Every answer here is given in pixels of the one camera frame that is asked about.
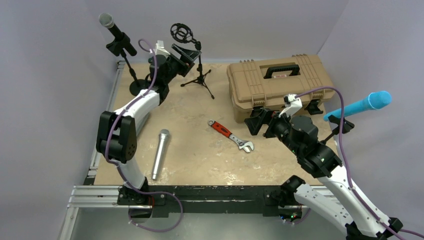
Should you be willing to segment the black tripod shock mount stand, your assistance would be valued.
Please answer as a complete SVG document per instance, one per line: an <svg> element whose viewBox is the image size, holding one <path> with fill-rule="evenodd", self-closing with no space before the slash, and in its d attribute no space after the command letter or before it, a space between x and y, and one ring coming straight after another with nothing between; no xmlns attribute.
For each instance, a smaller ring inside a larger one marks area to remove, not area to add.
<svg viewBox="0 0 424 240"><path fill-rule="evenodd" d="M183 23L174 23L170 27L170 34L176 42L181 43L181 44L193 43L194 47L197 51L202 50L201 42L194 38L193 31L187 25L185 25ZM184 86L191 84L191 83L199 84L199 85L205 87L208 90L211 98L214 100L215 99L214 95L211 93L210 89L208 88L208 86L205 83L206 75L209 74L212 70L210 69L206 73L203 73L203 64L202 64L201 56L198 57L198 67L197 67L196 70L198 71L199 76L197 78L191 80L191 81L188 81L186 83L182 83L180 86L184 87Z"/></svg>

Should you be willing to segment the silver mesh head microphone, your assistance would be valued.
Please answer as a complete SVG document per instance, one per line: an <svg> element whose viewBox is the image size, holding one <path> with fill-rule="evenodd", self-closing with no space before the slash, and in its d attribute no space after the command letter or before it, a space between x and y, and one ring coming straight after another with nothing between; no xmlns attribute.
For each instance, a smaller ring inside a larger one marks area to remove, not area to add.
<svg viewBox="0 0 424 240"><path fill-rule="evenodd" d="M154 181L157 181L160 177L170 138L171 138L171 134L168 129L162 129L159 132L158 144L157 144L153 168L151 172L151 179Z"/></svg>

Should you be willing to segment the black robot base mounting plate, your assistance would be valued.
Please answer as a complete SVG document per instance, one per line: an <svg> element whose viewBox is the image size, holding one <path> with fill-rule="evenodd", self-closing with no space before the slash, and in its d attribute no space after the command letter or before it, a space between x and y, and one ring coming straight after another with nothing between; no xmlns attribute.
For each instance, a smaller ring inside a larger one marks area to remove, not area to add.
<svg viewBox="0 0 424 240"><path fill-rule="evenodd" d="M278 185L150 185L153 195L121 186L117 205L129 207L133 217L141 211L153 218L169 214L261 214L298 219L302 207Z"/></svg>

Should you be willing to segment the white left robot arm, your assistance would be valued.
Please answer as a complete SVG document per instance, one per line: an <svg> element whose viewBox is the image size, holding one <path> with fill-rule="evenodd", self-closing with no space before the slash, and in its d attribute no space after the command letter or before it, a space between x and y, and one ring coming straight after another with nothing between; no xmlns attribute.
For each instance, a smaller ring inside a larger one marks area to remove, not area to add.
<svg viewBox="0 0 424 240"><path fill-rule="evenodd" d="M157 48L153 50L149 73L142 80L141 89L135 97L123 107L115 111L106 110L99 117L96 151L117 169L123 180L122 196L138 205L146 203L153 195L135 159L138 125L151 110L165 101L170 82L176 76L186 76L202 53L199 44L195 44L194 50L176 44L171 47L179 56L160 54Z"/></svg>

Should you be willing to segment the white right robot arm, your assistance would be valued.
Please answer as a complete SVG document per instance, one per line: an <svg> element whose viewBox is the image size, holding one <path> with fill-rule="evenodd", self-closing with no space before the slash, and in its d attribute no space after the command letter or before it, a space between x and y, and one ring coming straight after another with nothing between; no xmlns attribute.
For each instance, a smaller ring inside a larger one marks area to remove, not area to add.
<svg viewBox="0 0 424 240"><path fill-rule="evenodd" d="M303 179L293 175L281 185L280 196L288 204L308 206L335 225L347 240L387 240L403 228L402 222L381 212L350 180L337 154L318 139L319 129L310 117L294 117L263 108L259 115L246 118L251 135L268 126L265 138L277 138L295 156L307 173L334 195L338 203L314 192Z"/></svg>

